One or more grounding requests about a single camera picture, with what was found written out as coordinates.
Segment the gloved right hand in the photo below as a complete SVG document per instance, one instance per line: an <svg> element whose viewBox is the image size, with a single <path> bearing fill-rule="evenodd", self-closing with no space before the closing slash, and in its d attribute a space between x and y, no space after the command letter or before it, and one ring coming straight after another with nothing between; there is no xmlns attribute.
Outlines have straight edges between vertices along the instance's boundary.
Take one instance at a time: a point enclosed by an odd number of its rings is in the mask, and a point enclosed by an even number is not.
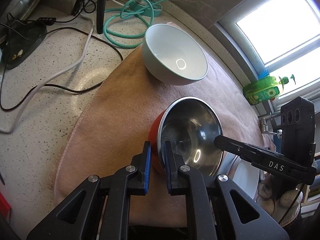
<svg viewBox="0 0 320 240"><path fill-rule="evenodd" d="M281 193L283 187L277 187L279 183L279 179L269 174L258 185L256 202L284 228L298 218L303 193L297 188Z"/></svg>

